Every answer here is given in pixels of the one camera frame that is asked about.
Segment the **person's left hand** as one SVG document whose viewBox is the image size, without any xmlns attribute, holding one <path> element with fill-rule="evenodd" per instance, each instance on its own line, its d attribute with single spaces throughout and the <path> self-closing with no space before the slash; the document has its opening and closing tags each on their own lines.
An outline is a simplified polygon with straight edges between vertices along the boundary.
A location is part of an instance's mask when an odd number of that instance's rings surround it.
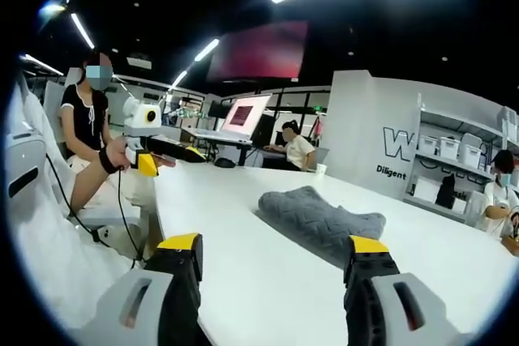
<svg viewBox="0 0 519 346">
<path fill-rule="evenodd" d="M 126 156 L 127 140 L 123 136 L 113 139 L 105 148 L 109 162 L 117 169 L 127 169 L 131 162 Z"/>
</svg>

